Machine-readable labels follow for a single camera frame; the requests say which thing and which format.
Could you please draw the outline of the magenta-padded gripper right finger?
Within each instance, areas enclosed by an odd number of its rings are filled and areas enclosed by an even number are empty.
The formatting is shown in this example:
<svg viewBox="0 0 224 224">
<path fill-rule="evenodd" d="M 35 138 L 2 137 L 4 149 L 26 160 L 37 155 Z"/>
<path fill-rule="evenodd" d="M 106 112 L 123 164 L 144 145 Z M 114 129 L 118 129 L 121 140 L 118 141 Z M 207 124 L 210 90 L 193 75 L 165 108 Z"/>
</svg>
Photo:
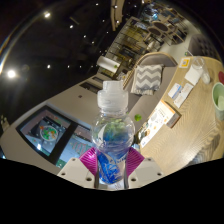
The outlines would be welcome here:
<svg viewBox="0 0 224 224">
<path fill-rule="evenodd" d="M 163 176 L 162 170 L 153 158 L 145 158 L 134 148 L 129 148 L 125 166 L 126 189 L 143 187 Z"/>
</svg>

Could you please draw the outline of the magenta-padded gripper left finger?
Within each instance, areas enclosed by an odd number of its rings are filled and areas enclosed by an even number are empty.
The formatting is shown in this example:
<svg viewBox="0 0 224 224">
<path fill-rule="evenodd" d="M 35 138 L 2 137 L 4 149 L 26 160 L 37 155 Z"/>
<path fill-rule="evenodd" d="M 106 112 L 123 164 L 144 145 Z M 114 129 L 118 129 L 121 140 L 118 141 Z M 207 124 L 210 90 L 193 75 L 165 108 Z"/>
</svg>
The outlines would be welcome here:
<svg viewBox="0 0 224 224">
<path fill-rule="evenodd" d="M 72 157 L 58 176 L 84 188 L 97 188 L 99 177 L 95 149 L 90 148 L 79 158 Z"/>
</svg>

